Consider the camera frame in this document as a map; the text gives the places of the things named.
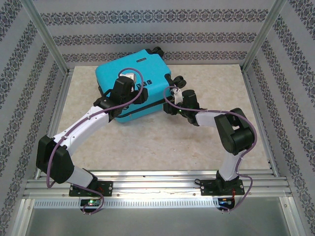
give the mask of mounting plate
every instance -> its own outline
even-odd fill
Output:
[[[244,195],[243,181],[239,179],[234,185],[220,191],[215,179],[200,180],[200,191],[202,196],[233,195],[233,190],[235,190],[235,195]]]
[[[97,181],[97,192],[100,192],[104,197],[111,197],[113,192],[113,181]],[[81,188],[71,185],[69,190],[70,197],[99,197],[98,194],[92,193]]]

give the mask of striped wall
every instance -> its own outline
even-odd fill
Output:
[[[282,176],[315,235],[315,8],[288,1],[247,71]]]
[[[36,0],[69,67],[160,46],[168,64],[241,63],[274,0]]]
[[[0,1],[0,236],[10,235],[63,74],[18,0]]]

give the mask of black bracket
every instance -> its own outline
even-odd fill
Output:
[[[54,139],[49,138],[47,135],[42,137],[38,142],[36,166],[45,174],[47,173],[50,155],[55,146],[56,142]],[[56,183],[66,182],[74,171],[74,165],[66,148],[66,146],[59,146],[57,148],[51,166],[50,177],[56,181]]]
[[[119,76],[114,83],[113,89],[106,91],[102,97],[98,98],[93,105],[99,106],[102,109],[107,109],[124,104],[132,99],[134,99],[139,90],[134,90],[134,81],[126,76]],[[143,88],[140,96],[133,102],[133,104],[142,104],[148,99],[148,90]],[[123,111],[123,107],[108,111],[109,120],[111,121]]]
[[[196,93],[194,90],[191,90],[191,89],[185,90],[182,92],[182,95],[183,95],[183,102],[177,104],[177,106],[183,107],[183,108],[200,110],[199,103],[197,101],[197,96],[196,96]],[[180,109],[177,109],[177,108],[171,106],[168,103],[163,104],[163,110],[167,114],[171,114],[171,115],[181,114],[183,117],[187,118],[187,120],[190,124],[198,126],[198,123],[196,120],[196,114],[198,112],[180,110]]]
[[[246,118],[240,108],[235,108],[231,112]],[[221,143],[227,152],[237,155],[239,152],[252,146],[255,136],[252,128],[246,121],[231,114],[222,114],[215,117],[215,122]]]
[[[225,181],[217,171],[216,179],[196,179],[195,184],[200,186],[202,196],[228,196],[244,195],[243,181],[236,177],[231,181]]]
[[[104,197],[111,197],[113,193],[113,181],[97,181],[95,191],[101,193]],[[99,197],[98,194],[83,190],[71,185],[69,190],[70,197]]]

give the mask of enclosure wall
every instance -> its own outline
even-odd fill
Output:
[[[287,176],[304,227],[315,234],[315,8],[288,1],[247,76],[269,145]]]
[[[9,235],[63,74],[21,3],[0,8],[0,235]]]
[[[274,0],[36,0],[69,67],[160,46],[168,64],[241,63]]]

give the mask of speckled floor surface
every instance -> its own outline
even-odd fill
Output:
[[[257,127],[239,65],[170,65],[172,78],[182,75],[200,107],[240,107]],[[58,132],[77,121],[100,97],[96,66],[75,67]],[[75,152],[75,165],[90,170],[217,170],[224,158],[218,132],[195,127],[180,115],[163,111],[128,123],[112,121]],[[241,169],[268,169],[260,137]]]

